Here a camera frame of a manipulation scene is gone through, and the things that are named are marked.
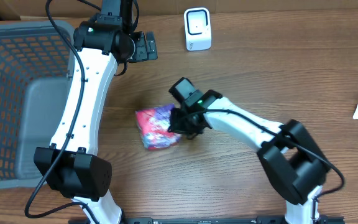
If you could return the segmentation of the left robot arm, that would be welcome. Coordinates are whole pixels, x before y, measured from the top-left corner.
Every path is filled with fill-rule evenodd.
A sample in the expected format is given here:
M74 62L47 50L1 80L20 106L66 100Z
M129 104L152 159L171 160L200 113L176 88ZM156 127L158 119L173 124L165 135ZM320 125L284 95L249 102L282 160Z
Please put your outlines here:
M59 191L86 214L86 223L125 223L109 191L112 166L98 156L98 131L109 85L118 66L157 59L152 32L137 31L136 1L104 1L82 22L67 46L75 56L63 116L48 147L38 147L34 163L41 183Z

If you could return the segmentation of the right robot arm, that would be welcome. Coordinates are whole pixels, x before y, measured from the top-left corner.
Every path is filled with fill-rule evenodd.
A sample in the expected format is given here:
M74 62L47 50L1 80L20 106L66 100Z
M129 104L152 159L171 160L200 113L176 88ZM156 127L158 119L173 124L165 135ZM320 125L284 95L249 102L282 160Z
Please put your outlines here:
M252 148L276 192L286 201L285 223L318 223L318 195L330 166L306 128L260 118L222 94L196 89L181 78L170 89L180 104L171 110L171 133L188 139L205 128L222 131Z

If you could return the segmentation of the red purple snack pack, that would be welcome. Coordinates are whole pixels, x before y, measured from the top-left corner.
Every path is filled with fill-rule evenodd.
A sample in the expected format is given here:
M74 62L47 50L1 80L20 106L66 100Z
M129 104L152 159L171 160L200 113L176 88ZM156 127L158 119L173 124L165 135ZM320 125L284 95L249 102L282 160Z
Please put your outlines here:
M166 149L181 139L180 134L168 132L171 110L174 107L174 104L167 104L135 112L141 140L147 150Z

